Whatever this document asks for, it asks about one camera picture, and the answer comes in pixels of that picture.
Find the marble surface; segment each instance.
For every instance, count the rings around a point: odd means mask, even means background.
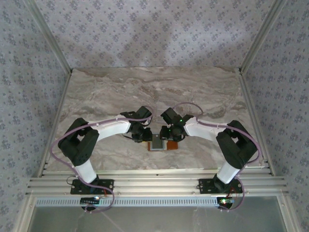
[[[123,111],[152,106],[153,133],[164,125],[160,114],[179,102],[194,102],[206,112],[204,120],[224,123],[239,120],[254,136],[253,126],[233,69],[218,67],[102,68],[73,70],[56,137],[78,117],[97,121]],[[199,114],[192,105],[178,107],[181,115]],[[55,154],[64,157],[55,147]],[[122,135],[99,141],[91,156],[95,170],[218,168],[224,157],[217,143],[187,137],[179,149],[149,152],[147,143],[134,143]],[[50,158],[48,171],[66,171]]]

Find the patterned wallpaper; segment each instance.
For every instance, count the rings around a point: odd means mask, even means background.
[[[309,231],[309,1],[288,0],[246,73],[278,175]]]
[[[67,75],[22,0],[0,1],[0,231],[37,171]]]
[[[272,0],[37,0],[69,65],[240,66]]]

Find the marble tabletop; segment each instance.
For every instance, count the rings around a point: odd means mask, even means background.
[[[73,70],[61,110],[56,138],[72,122],[111,118],[142,105],[154,109],[153,133],[164,125],[161,113],[180,102],[194,102],[206,112],[204,120],[227,123],[239,120],[255,138],[253,125],[233,69],[219,67],[102,68]],[[177,113],[198,115],[192,105],[176,108]],[[61,158],[61,151],[55,147]],[[178,150],[149,152],[147,143],[134,143],[122,135],[99,141],[91,156],[95,170],[183,169],[221,167],[224,157],[215,142],[187,137]],[[50,158],[48,171],[67,171]]]

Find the purple cable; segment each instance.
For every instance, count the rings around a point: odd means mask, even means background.
[[[107,119],[107,120],[104,120],[104,121],[101,121],[101,122],[98,122],[98,123],[90,123],[90,124],[87,124],[87,125],[83,125],[83,126],[80,126],[80,127],[78,127],[78,128],[75,128],[75,129],[73,129],[73,130],[71,130],[71,131],[65,133],[65,134],[62,135],[60,138],[56,139],[56,140],[52,143],[51,147],[49,148],[49,152],[50,152],[51,156],[52,156],[55,160],[57,160],[57,161],[63,163],[64,165],[68,166],[68,167],[75,173],[75,175],[78,176],[78,178],[80,179],[80,181],[81,181],[83,184],[85,184],[85,185],[87,185],[87,186],[90,186],[90,187],[92,187],[92,188],[98,188],[98,189],[107,190],[108,192],[110,192],[110,193],[112,194],[112,202],[111,202],[111,204],[110,204],[109,206],[107,206],[107,207],[105,207],[105,208],[103,208],[103,209],[100,209],[100,210],[91,211],[92,213],[104,212],[104,211],[110,209],[110,208],[112,207],[114,201],[115,201],[115,194],[114,194],[114,192],[113,192],[110,188],[103,187],[103,186],[98,186],[98,185],[92,185],[92,184],[89,184],[89,183],[85,182],[85,181],[78,175],[77,171],[76,171],[68,162],[65,162],[64,160],[58,158],[58,157],[53,153],[53,148],[54,148],[54,146],[55,146],[56,144],[58,144],[60,140],[62,140],[62,139],[64,139],[65,137],[69,136],[70,134],[72,134],[72,133],[74,133],[74,132],[76,132],[76,131],[82,130],[82,129],[84,129],[84,128],[87,128],[87,127],[94,127],[94,126],[102,125],[102,124],[109,123],[109,122],[115,122],[115,121],[118,121],[118,120],[123,120],[123,121],[137,121],[137,122],[139,122],[139,121],[146,121],[146,120],[152,118],[152,116],[153,116],[153,109],[152,109],[150,106],[147,106],[147,107],[150,109],[150,112],[151,112],[151,115],[150,115],[149,117],[147,117],[147,118],[143,118],[143,119],[134,119],[134,118],[126,118],[126,117],[124,117],[124,118],[113,118],[113,119]]]
[[[241,133],[242,135],[246,136],[248,139],[250,139],[250,140],[253,142],[253,144],[256,146],[256,148],[257,148],[257,150],[258,150],[258,154],[257,154],[257,157],[256,157],[255,159],[249,161],[248,163],[252,163],[252,162],[258,160],[259,157],[260,157],[260,155],[262,155],[262,149],[261,149],[259,143],[258,143],[253,137],[251,137],[248,133],[246,133],[246,132],[244,132],[244,131],[242,131],[242,130],[240,130],[240,129],[238,129],[238,128],[234,128],[234,127],[231,127],[231,126],[228,126],[228,125],[210,124],[210,123],[203,123],[203,122],[199,121],[198,118],[201,117],[201,116],[204,114],[204,111],[203,111],[203,109],[202,109],[199,105],[197,105],[197,104],[195,104],[195,103],[192,103],[192,102],[181,102],[181,103],[175,105],[175,106],[173,107],[173,109],[175,109],[177,106],[182,105],[182,104],[194,105],[194,106],[196,106],[198,109],[200,109],[201,114],[199,114],[199,115],[196,117],[197,122],[198,122],[199,124],[201,124],[201,125],[203,125],[203,126],[206,126],[206,127],[226,128],[226,129],[234,130],[234,131],[237,131],[237,132]],[[241,200],[240,200],[240,203],[239,203],[236,207],[234,207],[233,209],[228,209],[228,208],[226,208],[226,207],[224,207],[224,206],[220,206],[220,207],[219,207],[219,208],[223,208],[223,209],[225,209],[225,210],[227,210],[227,211],[231,211],[231,210],[234,210],[234,209],[239,208],[239,207],[241,206],[241,204],[243,203],[243,200],[244,200],[244,198],[245,198],[245,188],[244,188],[244,186],[243,186],[242,181],[241,181],[237,176],[235,176],[234,178],[235,178],[236,180],[238,180],[238,181],[240,182],[240,184],[241,184],[242,198],[241,198]]]

